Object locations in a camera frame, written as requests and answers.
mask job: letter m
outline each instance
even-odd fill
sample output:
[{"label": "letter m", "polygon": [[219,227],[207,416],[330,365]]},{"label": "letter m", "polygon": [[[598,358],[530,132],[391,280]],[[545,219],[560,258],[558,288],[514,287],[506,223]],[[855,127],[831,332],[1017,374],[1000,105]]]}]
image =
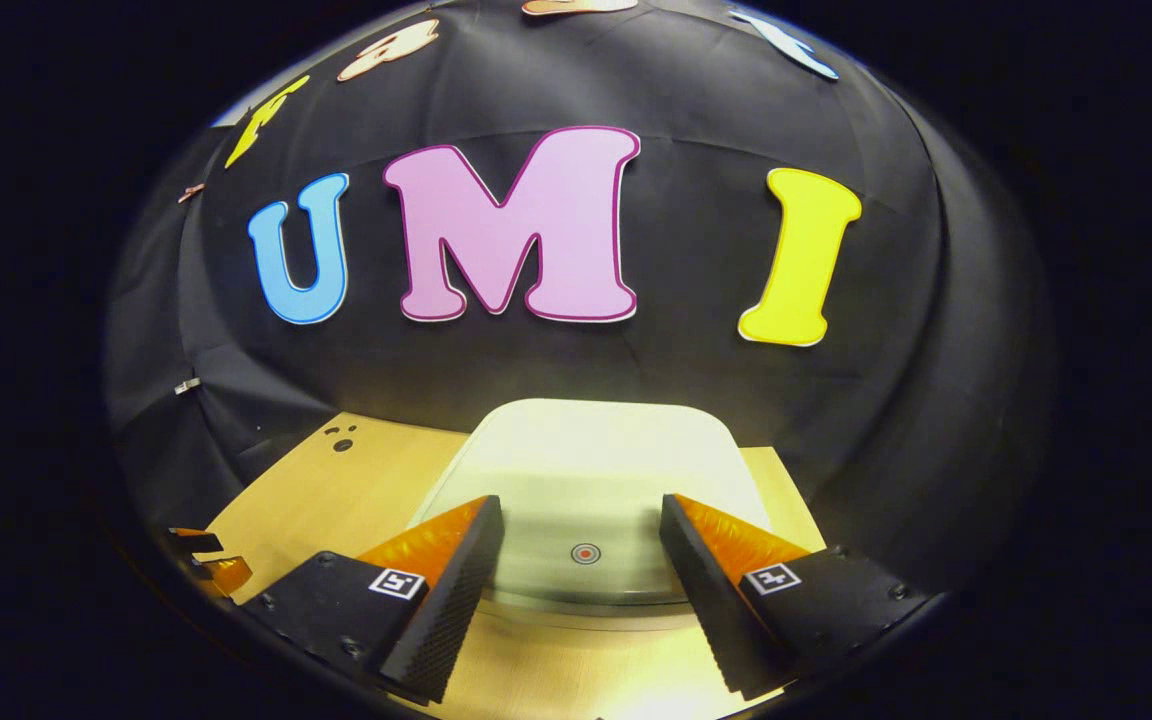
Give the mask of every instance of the letter m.
[{"label": "letter m", "polygon": [[460,150],[426,147],[385,168],[397,189],[411,290],[403,314],[452,320],[465,294],[447,278],[447,255],[492,314],[503,313],[532,243],[538,281],[526,309],[564,323],[614,323],[637,300],[621,282],[620,190],[639,138],[620,128],[574,127],[536,142],[506,200],[497,202]]}]

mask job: wooden table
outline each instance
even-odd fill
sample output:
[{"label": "wooden table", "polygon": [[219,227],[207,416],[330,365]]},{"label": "wooden table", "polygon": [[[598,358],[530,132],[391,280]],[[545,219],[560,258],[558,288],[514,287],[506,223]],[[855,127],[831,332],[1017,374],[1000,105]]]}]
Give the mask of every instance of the wooden table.
[{"label": "wooden table", "polygon": [[[207,526],[225,552],[197,558],[243,556],[252,578],[233,600],[245,602],[316,552],[361,555],[407,528],[467,439],[340,414],[225,507]],[[347,450],[338,450],[342,441],[349,441]],[[773,532],[809,551],[823,550],[812,515],[776,453],[750,447],[741,455]],[[419,710],[445,720],[713,720],[773,697],[744,702],[728,694],[695,615],[673,624],[558,628],[480,607],[447,696]]]}]

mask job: letter i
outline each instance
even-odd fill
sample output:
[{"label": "letter i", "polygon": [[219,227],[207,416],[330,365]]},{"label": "letter i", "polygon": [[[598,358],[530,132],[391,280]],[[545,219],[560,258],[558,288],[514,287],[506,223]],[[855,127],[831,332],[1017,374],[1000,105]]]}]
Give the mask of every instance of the letter i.
[{"label": "letter i", "polygon": [[781,234],[763,300],[740,317],[745,340],[806,347],[828,324],[820,314],[847,223],[861,217],[861,199],[832,179],[776,168],[767,187],[781,200]]}]

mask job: metal clip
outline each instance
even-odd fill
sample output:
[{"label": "metal clip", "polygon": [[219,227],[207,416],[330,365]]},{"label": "metal clip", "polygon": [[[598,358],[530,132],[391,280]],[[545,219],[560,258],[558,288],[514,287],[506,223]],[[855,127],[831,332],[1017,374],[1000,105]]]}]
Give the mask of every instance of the metal clip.
[{"label": "metal clip", "polygon": [[182,204],[182,202],[184,202],[184,200],[191,199],[191,197],[194,197],[195,195],[198,195],[199,192],[202,192],[202,188],[204,188],[204,187],[206,187],[206,184],[200,182],[200,183],[198,183],[196,185],[184,188],[184,195],[180,196],[180,199],[177,200],[177,205]]},{"label": "metal clip", "polygon": [[187,392],[191,391],[192,388],[196,388],[196,387],[198,387],[200,385],[202,385],[202,380],[200,379],[198,379],[198,378],[191,378],[191,379],[188,379],[188,381],[185,381],[185,382],[179,384],[179,386],[175,387],[175,391],[177,392],[177,395],[183,395],[183,393],[187,393]]}]

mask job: yellow letter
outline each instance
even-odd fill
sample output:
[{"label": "yellow letter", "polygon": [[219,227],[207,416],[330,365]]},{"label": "yellow letter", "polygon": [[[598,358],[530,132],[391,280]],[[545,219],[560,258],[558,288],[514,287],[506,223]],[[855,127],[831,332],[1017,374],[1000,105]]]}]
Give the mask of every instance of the yellow letter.
[{"label": "yellow letter", "polygon": [[255,145],[256,131],[259,131],[260,128],[265,127],[265,124],[270,122],[270,119],[274,116],[274,113],[278,113],[278,109],[282,108],[283,100],[287,100],[287,96],[300,90],[302,85],[305,85],[308,79],[310,79],[310,76],[305,76],[296,82],[293,82],[287,90],[271,97],[264,105],[260,106],[260,108],[257,108],[256,112],[252,113],[252,119],[247,123],[247,129],[244,129],[243,135],[238,136],[238,143],[237,145],[234,145],[234,151],[229,153],[229,159],[225,160],[226,169],[229,169],[229,165],[234,165],[234,160],[237,160],[243,152],[247,152],[252,145]]},{"label": "yellow letter", "polygon": [[767,187],[781,200],[781,237],[767,288],[737,328],[745,340],[805,347],[827,327],[820,309],[847,223],[861,217],[861,199],[832,179],[776,168]]},{"label": "yellow letter", "polygon": [[372,41],[362,53],[358,53],[357,60],[340,70],[338,82],[356,78],[371,68],[376,68],[379,63],[388,63],[392,60],[411,55],[415,51],[434,41],[434,38],[438,37],[438,33],[434,32],[437,26],[438,20],[424,20],[424,22],[412,26],[404,26],[401,31],[384,37],[381,40]]}]

